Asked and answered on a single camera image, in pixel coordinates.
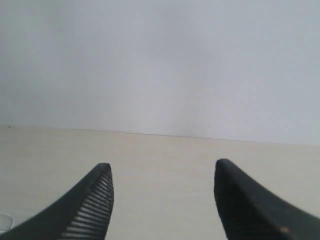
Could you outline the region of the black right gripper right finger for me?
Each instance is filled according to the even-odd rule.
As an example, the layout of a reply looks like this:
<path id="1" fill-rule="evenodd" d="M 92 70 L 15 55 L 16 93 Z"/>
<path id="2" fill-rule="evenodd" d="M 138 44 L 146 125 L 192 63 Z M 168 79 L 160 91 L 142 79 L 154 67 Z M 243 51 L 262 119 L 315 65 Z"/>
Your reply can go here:
<path id="1" fill-rule="evenodd" d="M 281 199 L 229 159 L 215 163 L 213 195 L 229 240 L 318 240 L 320 219 Z"/>

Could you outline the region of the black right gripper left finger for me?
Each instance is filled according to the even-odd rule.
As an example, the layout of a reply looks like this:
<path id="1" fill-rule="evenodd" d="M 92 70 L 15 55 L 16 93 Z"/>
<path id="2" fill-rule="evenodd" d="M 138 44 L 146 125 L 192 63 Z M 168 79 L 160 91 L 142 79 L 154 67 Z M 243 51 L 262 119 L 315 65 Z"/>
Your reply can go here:
<path id="1" fill-rule="evenodd" d="M 104 240 L 114 206 L 110 164 L 99 163 L 50 206 L 1 234 L 2 240 Z"/>

